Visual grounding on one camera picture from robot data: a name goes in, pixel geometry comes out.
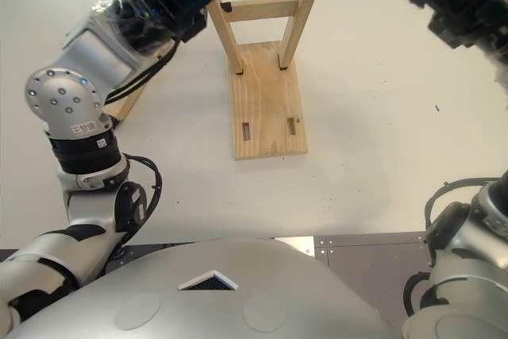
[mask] wooden post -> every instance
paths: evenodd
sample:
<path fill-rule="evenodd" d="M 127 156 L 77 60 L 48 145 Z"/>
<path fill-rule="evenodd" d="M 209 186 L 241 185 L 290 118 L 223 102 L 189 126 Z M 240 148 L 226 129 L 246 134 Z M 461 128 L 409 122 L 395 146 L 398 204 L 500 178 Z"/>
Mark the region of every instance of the wooden post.
<path fill-rule="evenodd" d="M 208 5 L 228 61 L 235 157 L 308 151 L 293 56 L 314 0 L 244 0 Z M 289 17 L 282 41 L 237 45 L 230 22 Z"/>
<path fill-rule="evenodd" d="M 241 63 L 240 50 L 238 49 L 237 40 L 235 39 L 235 35 L 233 35 L 231 25 L 225 20 L 225 16 L 222 13 L 221 0 L 213 0 L 207 6 L 207 9 L 212 21 L 214 21 L 215 29 L 221 39 L 222 46 L 224 46 L 231 67 L 236 74 L 242 74 L 244 69 Z"/>
<path fill-rule="evenodd" d="M 287 68 L 293 59 L 313 4 L 314 0 L 298 0 L 296 13 L 287 21 L 283 42 L 279 50 L 279 66 L 281 69 Z"/>

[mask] white table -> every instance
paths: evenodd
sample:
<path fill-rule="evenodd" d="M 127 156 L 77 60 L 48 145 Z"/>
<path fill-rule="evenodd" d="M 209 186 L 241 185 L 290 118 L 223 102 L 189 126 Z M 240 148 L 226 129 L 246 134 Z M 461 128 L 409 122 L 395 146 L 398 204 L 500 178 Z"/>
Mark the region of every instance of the white table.
<path fill-rule="evenodd" d="M 0 248 L 65 226 L 56 160 L 23 89 L 94 1 L 2 0 Z M 123 151 L 164 174 L 158 210 L 133 242 L 420 230 L 443 181 L 500 175 L 508 113 L 495 69 L 429 32 L 431 13 L 407 0 L 315 2 L 297 51 L 305 156 L 234 161 L 217 34 L 210 25 L 182 46 L 117 131 Z M 235 32 L 278 40 L 284 23 Z M 133 171 L 147 186 L 151 176 Z"/>

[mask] wooden stand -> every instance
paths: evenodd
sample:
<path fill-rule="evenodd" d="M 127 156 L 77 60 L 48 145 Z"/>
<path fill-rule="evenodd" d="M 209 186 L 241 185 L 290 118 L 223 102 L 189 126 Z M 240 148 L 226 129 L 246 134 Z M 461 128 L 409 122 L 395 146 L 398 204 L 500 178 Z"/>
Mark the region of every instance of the wooden stand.
<path fill-rule="evenodd" d="M 314 0 L 247 0 L 208 5 L 228 57 L 235 157 L 308 151 L 293 60 Z M 289 17 L 282 41 L 238 45 L 230 22 Z"/>
<path fill-rule="evenodd" d="M 127 114 L 129 114 L 129 111 L 133 108 L 137 99 L 140 97 L 145 86 L 146 85 L 143 85 L 125 98 L 104 106 L 104 113 L 117 119 L 117 121 L 123 121 L 125 117 L 127 117 Z"/>

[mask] label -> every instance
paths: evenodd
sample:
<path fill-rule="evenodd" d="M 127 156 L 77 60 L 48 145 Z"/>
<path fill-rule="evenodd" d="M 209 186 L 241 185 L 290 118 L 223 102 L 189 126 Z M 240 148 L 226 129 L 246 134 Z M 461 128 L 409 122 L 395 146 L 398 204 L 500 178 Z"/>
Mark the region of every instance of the label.
<path fill-rule="evenodd" d="M 93 121 L 71 126 L 71 131 L 74 133 L 75 137 L 92 133 L 95 130 L 97 130 L 97 125 Z"/>
<path fill-rule="evenodd" d="M 139 198 L 140 198 L 140 190 L 138 189 L 133 193 L 133 202 L 136 202 Z"/>
<path fill-rule="evenodd" d="M 106 139 L 102 138 L 97 141 L 97 147 L 99 148 L 105 148 L 107 146 Z"/>
<path fill-rule="evenodd" d="M 141 221 L 144 220 L 144 207 L 143 207 L 143 204 L 140 204 L 140 219 L 141 219 Z"/>

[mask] cable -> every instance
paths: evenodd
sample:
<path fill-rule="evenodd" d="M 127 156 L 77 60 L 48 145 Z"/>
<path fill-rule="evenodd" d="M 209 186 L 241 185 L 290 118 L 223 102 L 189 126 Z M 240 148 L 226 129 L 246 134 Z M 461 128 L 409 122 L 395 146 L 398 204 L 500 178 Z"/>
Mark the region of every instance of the cable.
<path fill-rule="evenodd" d="M 110 103 L 116 102 L 128 95 L 132 94 L 134 91 L 145 85 L 154 75 L 159 73 L 159 71 L 171 61 L 173 56 L 176 53 L 176 49 L 180 44 L 180 40 L 175 40 L 175 43 L 171 47 L 168 53 L 160 58 L 159 61 L 154 63 L 151 67 L 141 72 L 136 78 L 131 80 L 129 83 L 125 84 L 123 87 L 120 87 L 114 91 L 112 91 L 105 102 L 105 105 L 109 105 Z"/>
<path fill-rule="evenodd" d="M 408 317 L 414 315 L 413 302 L 411 301 L 411 297 L 413 295 L 414 288 L 421 281 L 428 281 L 430 278 L 430 273 L 428 272 L 419 272 L 417 274 L 412 275 L 404 285 L 404 292 L 402 293 L 402 301 L 404 302 L 404 309 L 406 309 L 406 314 Z"/>
<path fill-rule="evenodd" d="M 433 197 L 430 198 L 429 201 L 425 204 L 425 228 L 428 229 L 432 225 L 432 220 L 430 218 L 432 214 L 432 208 L 434 207 L 436 200 L 438 200 L 441 196 L 447 194 L 450 191 L 454 191 L 463 187 L 483 187 L 488 183 L 495 182 L 499 179 L 501 178 L 467 178 L 451 183 L 444 182 L 445 185 L 437 190 Z"/>
<path fill-rule="evenodd" d="M 159 168 L 157 168 L 157 165 L 149 158 L 145 158 L 144 156 L 133 156 L 133 155 L 125 154 L 125 153 L 124 153 L 124 155 L 128 160 L 134 160 L 138 163 L 141 163 L 141 164 L 145 165 L 146 167 L 150 168 L 154 172 L 156 181 L 155 181 L 155 185 L 152 186 L 152 189 L 153 189 L 152 200 L 150 201 L 150 204 L 148 204 L 148 207 L 146 209 L 146 215 L 147 215 L 146 218 L 148 220 L 150 218 L 150 216 L 152 215 L 153 211 L 155 210 L 155 208 L 157 207 L 157 204 L 159 204 L 160 196 L 162 194 L 162 175 L 160 174 Z"/>
<path fill-rule="evenodd" d="M 153 211 L 157 208 L 157 204 L 159 204 L 160 196 L 162 194 L 162 175 L 160 174 L 157 165 L 149 158 L 145 158 L 144 156 L 133 156 L 125 153 L 124 155 L 125 158 L 127 158 L 128 160 L 134 160 L 150 168 L 155 175 L 155 184 L 152 186 L 153 189 L 152 199 L 150 200 L 150 203 L 148 204 L 148 207 L 146 209 L 146 219 L 144 220 L 146 222 L 152 215 Z M 117 246 L 113 249 L 110 256 L 108 257 L 106 263 L 104 264 L 104 267 L 102 268 L 101 272 L 98 275 L 98 278 L 106 274 L 106 266 L 109 262 L 120 260 L 127 253 L 125 249 L 125 243 L 129 241 L 131 238 L 133 238 L 133 236 L 139 231 L 141 226 L 142 225 L 138 226 L 137 229 L 123 236 L 121 241 L 117 244 Z"/>

